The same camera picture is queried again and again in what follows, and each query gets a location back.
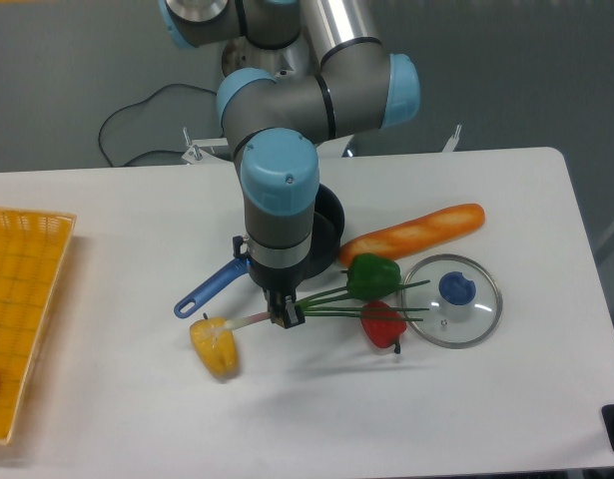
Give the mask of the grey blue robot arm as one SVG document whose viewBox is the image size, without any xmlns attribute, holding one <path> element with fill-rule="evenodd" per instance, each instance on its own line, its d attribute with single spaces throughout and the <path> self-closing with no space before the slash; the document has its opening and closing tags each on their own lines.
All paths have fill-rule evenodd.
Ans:
<svg viewBox="0 0 614 479">
<path fill-rule="evenodd" d="M 278 51 L 309 35 L 312 74 L 282 79 L 248 66 L 226 75 L 216 99 L 243 192 L 250 277 L 272 321 L 301 324 L 296 291 L 320 186 L 315 148 L 411 120 L 420 104 L 416 69 L 384 49 L 364 1 L 163 1 L 160 11 L 183 48 L 244 39 Z"/>
</svg>

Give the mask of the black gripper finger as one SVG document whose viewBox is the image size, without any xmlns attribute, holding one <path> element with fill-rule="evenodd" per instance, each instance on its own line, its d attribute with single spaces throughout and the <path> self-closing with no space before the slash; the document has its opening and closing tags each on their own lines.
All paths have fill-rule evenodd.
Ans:
<svg viewBox="0 0 614 479">
<path fill-rule="evenodd" d="M 305 323 L 305 315 L 292 296 L 288 295 L 284 300 L 282 312 L 283 328 L 292 328 Z"/>
<path fill-rule="evenodd" d="M 268 292 L 268 312 L 272 323 L 276 325 L 285 324 L 286 298 L 280 292 Z"/>
</svg>

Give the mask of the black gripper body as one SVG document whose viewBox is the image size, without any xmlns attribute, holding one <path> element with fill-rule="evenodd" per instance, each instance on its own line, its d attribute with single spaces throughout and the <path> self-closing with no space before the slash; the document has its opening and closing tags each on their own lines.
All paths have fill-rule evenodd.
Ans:
<svg viewBox="0 0 614 479">
<path fill-rule="evenodd" d="M 249 275 L 254 283 L 264 291 L 278 294 L 282 298 L 286 296 L 296 298 L 298 286 L 307 277 L 307 265 L 307 258 L 286 268 L 265 266 L 251 259 Z"/>
</svg>

